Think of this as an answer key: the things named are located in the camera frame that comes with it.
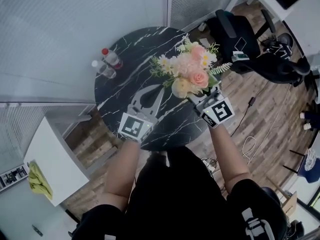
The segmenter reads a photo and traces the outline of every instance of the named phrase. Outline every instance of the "red bottle cap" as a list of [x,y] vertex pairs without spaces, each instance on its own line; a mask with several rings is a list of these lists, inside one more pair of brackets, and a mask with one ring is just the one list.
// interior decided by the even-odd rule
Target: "red bottle cap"
[[109,50],[107,48],[103,48],[101,52],[103,55],[107,55],[109,53]]

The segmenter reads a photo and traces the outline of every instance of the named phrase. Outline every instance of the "black pants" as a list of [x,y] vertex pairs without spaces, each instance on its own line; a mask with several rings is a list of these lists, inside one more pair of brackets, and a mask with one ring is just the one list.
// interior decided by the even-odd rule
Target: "black pants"
[[304,118],[310,120],[311,128],[320,129],[320,114],[306,111],[304,112]]
[[154,184],[163,177],[179,175],[183,182],[220,193],[220,188],[206,165],[186,146],[168,150],[167,157],[169,167],[166,165],[166,156],[153,153],[142,168],[136,186]]

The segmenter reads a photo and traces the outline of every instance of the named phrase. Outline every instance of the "black marble table top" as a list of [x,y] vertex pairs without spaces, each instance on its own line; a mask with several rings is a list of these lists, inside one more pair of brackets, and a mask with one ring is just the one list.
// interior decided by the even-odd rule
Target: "black marble table top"
[[[176,47],[188,34],[170,27],[148,27],[136,30],[118,40],[110,49],[123,61],[114,79],[97,74],[95,101],[106,126],[118,137],[123,112],[137,91],[151,85],[162,84],[167,77],[152,77],[151,59],[164,54],[177,56]],[[208,127],[186,99],[176,98],[166,88],[156,115],[159,122],[141,145],[143,150],[162,151],[184,146],[196,139]]]

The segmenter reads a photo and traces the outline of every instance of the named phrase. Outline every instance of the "water bottle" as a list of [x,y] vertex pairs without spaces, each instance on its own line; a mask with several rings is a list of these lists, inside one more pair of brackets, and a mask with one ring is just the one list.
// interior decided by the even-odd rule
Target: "water bottle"
[[107,63],[109,63],[112,67],[114,67],[116,70],[120,69],[123,66],[122,60],[113,50],[104,48],[101,52],[103,54],[104,60]]
[[95,71],[109,79],[115,78],[117,75],[116,71],[102,60],[94,60],[91,65]]

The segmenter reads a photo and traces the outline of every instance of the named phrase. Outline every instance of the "towel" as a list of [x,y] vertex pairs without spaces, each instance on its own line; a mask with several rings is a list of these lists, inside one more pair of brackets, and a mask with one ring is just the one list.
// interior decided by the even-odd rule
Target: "towel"
[[28,179],[31,190],[36,194],[44,194],[47,198],[52,200],[53,191],[36,162],[30,162],[29,170]]

